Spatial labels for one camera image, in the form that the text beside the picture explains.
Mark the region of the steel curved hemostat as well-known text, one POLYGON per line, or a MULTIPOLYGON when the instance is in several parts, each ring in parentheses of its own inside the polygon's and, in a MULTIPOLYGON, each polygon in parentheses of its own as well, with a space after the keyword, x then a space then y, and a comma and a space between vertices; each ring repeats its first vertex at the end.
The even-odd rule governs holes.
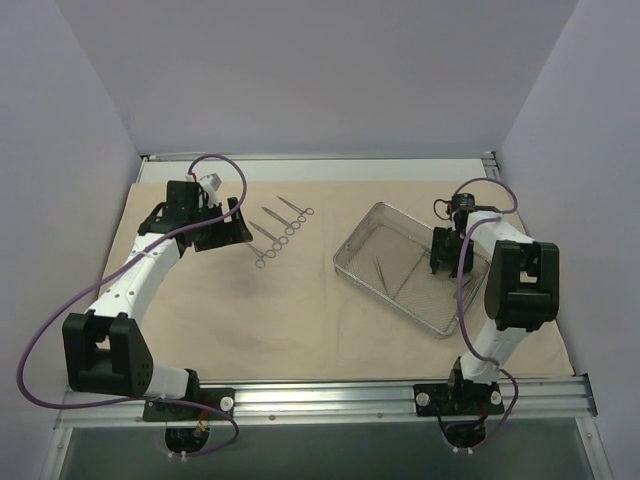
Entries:
POLYGON ((265 251, 259 250, 252 243, 246 243, 246 246, 254 253, 256 260, 254 265, 256 268, 263 269, 266 267, 267 259, 274 259, 277 254, 273 249, 267 249, 265 251))

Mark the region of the steel ring-handled clamp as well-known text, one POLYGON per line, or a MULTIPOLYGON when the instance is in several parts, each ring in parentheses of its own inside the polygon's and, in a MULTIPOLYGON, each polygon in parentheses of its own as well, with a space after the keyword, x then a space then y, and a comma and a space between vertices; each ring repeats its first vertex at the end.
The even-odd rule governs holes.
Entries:
POLYGON ((289 243, 289 238, 285 235, 274 235, 271 232, 267 231, 265 228, 263 228, 262 226, 258 225, 255 222, 250 221, 249 224, 261 235, 263 235, 264 237, 266 237, 267 239, 269 239, 271 241, 271 248, 275 251, 275 252, 279 252, 281 251, 285 245, 287 245, 289 243))

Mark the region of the steel scissors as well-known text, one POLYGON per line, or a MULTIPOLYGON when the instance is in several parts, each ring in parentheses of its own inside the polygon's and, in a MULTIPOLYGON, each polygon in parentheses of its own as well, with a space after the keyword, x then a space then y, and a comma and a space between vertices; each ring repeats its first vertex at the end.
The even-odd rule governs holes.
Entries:
POLYGON ((273 210, 271 210, 269 208, 266 208, 266 207, 262 207, 262 210, 267 215, 269 215, 271 218, 273 218, 274 220, 276 220, 278 223, 280 223, 283 226, 284 233, 287 236, 294 235, 301 228, 301 223, 299 221, 297 221, 297 220, 293 220, 293 221, 286 220, 285 218, 283 218, 282 216, 280 216, 279 214, 277 214, 273 210))

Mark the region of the wire mesh instrument tray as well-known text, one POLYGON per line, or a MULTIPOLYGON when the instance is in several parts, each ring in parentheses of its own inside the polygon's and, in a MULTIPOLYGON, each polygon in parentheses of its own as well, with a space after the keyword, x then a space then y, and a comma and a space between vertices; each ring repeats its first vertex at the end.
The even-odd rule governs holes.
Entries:
POLYGON ((457 280, 429 266, 433 229, 395 207, 378 202, 333 256, 336 274, 437 338, 459 326, 457 280), (374 266, 378 256, 389 289, 384 294, 374 266))

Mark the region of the steel ring-handled forceps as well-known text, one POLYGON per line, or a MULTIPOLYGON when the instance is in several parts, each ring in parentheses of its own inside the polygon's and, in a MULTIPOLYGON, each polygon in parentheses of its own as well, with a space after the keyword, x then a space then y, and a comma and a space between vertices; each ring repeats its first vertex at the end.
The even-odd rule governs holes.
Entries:
POLYGON ((311 207, 299 207, 297 205, 295 205, 294 203, 292 203, 291 201, 281 197, 281 196, 277 196, 277 199, 280 200, 282 203, 284 203, 286 206, 288 206, 290 209, 292 209, 293 211, 296 212, 296 220, 304 223, 307 221, 307 218, 310 216, 313 216, 315 214, 315 211, 313 208, 311 207))

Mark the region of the steel tweezers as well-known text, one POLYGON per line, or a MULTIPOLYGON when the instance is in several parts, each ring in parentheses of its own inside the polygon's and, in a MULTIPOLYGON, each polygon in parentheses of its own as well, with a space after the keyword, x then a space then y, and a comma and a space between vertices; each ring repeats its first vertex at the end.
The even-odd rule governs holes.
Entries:
POLYGON ((386 282, 386 279, 385 279, 385 276, 384 276, 384 272, 383 272, 383 269, 382 269, 382 266, 381 266, 381 263, 380 263, 380 260, 379 260, 378 256, 375 257, 374 266, 376 268, 377 275, 378 275, 378 277, 380 279, 382 288, 384 290, 384 294, 388 297, 389 296, 389 289, 388 289, 388 285, 387 285, 387 282, 386 282))

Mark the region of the beige wrapping cloth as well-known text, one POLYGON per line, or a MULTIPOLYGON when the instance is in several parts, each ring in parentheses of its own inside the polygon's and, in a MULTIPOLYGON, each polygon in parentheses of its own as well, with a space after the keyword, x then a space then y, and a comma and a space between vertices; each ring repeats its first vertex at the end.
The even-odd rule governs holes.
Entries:
POLYGON ((274 235, 269 208, 296 220, 277 199, 311 207, 289 243, 256 268, 246 246, 187 251, 149 306, 141 330, 157 363, 204 380, 445 378, 465 345, 439 339, 339 277, 333 256, 371 207, 388 203, 429 226, 433 202, 452 182, 225 183, 221 198, 244 198, 245 220, 274 235))

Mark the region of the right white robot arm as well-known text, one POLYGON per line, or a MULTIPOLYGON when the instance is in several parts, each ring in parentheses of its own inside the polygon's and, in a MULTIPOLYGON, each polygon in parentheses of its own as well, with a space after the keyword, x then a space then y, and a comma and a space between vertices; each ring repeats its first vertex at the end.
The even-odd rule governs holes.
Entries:
POLYGON ((479 206, 470 193, 446 202, 450 226, 434 229, 429 266, 433 274, 447 267, 457 282, 458 322, 467 352, 452 368, 444 400, 455 412, 490 402, 504 365, 516 347, 559 310, 559 248, 537 241, 513 227, 495 207, 479 206), (491 255, 485 285, 487 320, 472 341, 464 325, 462 277, 473 267, 473 249, 491 255))

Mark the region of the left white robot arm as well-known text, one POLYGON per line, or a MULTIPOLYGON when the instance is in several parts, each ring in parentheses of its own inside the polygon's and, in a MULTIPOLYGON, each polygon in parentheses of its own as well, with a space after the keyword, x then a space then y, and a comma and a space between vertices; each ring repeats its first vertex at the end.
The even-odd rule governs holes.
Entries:
POLYGON ((179 419, 202 405, 195 371, 157 363, 141 324, 162 281, 187 249, 196 252, 247 243, 253 237, 239 200, 216 197, 217 174, 170 181, 166 198, 141 222, 127 258, 130 268, 83 313, 62 326, 68 382, 76 392, 166 398, 179 419))

